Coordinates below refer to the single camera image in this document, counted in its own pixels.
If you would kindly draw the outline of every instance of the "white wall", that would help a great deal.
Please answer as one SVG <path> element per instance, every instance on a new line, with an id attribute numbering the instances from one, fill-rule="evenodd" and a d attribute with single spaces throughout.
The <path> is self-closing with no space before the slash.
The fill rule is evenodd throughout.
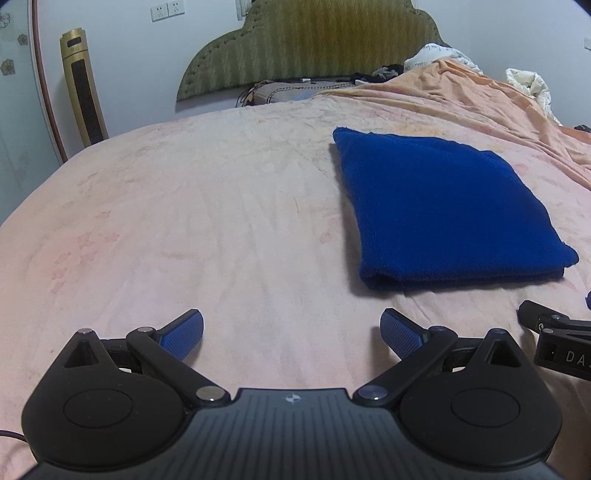
<path id="1" fill-rule="evenodd" d="M 474 1 L 491 0 L 413 0 L 413 5 L 415 8 L 425 10 L 433 17 L 441 39 L 445 43 L 470 56 L 472 54 L 470 14 Z"/>
<path id="2" fill-rule="evenodd" d="M 82 150 L 64 80 L 60 37 L 86 31 L 96 89 L 110 137 L 145 125 L 233 108 L 240 91 L 176 104 L 194 55 L 240 28 L 235 0 L 184 0 L 186 13 L 152 22 L 150 7 L 164 0 L 39 0 L 43 67 L 60 136 L 69 157 Z"/>
<path id="3" fill-rule="evenodd" d="M 490 77 L 538 72 L 567 127 L 591 125 L 591 17 L 574 0 L 472 0 L 472 60 Z"/>

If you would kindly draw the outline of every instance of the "blue cloth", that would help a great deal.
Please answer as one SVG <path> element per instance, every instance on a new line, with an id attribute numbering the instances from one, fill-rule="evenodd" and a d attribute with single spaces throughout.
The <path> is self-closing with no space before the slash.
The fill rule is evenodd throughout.
<path id="1" fill-rule="evenodd" d="M 544 205 L 493 152 L 347 128 L 333 138 L 368 287 L 558 279 L 579 261 Z"/>

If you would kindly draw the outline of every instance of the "green upholstered headboard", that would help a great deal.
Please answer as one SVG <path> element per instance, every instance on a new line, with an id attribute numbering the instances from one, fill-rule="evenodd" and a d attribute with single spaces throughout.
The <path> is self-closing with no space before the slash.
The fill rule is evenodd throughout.
<path id="1" fill-rule="evenodd" d="M 177 100 L 267 79 L 371 73 L 429 42 L 443 44 L 411 0 L 256 0 L 240 30 L 195 55 Z"/>

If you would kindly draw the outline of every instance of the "power outlet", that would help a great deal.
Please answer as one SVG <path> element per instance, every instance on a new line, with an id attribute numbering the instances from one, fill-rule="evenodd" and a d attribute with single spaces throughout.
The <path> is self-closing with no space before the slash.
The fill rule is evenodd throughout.
<path id="1" fill-rule="evenodd" d="M 167 4 L 160 4 L 152 7 L 150 9 L 152 13 L 152 22 L 156 22 L 158 20 L 162 20 L 163 18 L 168 17 L 168 5 Z"/>
<path id="2" fill-rule="evenodd" d="M 168 2 L 168 16 L 182 15 L 184 13 L 184 1 L 178 0 L 175 2 Z"/>

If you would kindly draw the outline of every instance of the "logo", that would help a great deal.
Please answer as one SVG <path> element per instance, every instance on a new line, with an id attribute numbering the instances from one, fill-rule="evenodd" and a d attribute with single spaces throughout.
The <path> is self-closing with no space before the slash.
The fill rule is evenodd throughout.
<path id="1" fill-rule="evenodd" d="M 301 400 L 301 397 L 297 393 L 292 392 L 290 395 L 286 396 L 285 400 L 294 405 Z"/>

